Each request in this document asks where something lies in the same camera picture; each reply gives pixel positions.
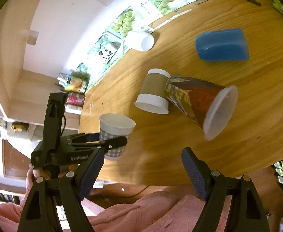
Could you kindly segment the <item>left hand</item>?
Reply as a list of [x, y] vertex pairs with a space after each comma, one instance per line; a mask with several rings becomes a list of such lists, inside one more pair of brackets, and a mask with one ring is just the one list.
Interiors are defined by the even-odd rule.
[[[57, 176], [58, 178], [63, 177], [64, 175], [66, 175], [67, 172], [70, 171], [75, 171], [76, 168], [78, 167], [78, 165], [68, 165], [68, 166], [64, 166], [61, 170], [60, 170], [60, 174]], [[48, 172], [47, 170], [43, 170], [43, 169], [34, 169], [34, 168], [30, 168], [28, 170], [27, 173], [27, 178], [26, 178], [26, 195], [28, 195], [30, 193], [30, 190], [34, 184], [34, 182], [36, 181], [37, 178], [39, 177], [43, 177], [46, 180], [50, 180], [51, 179], [51, 174], [50, 172]]]

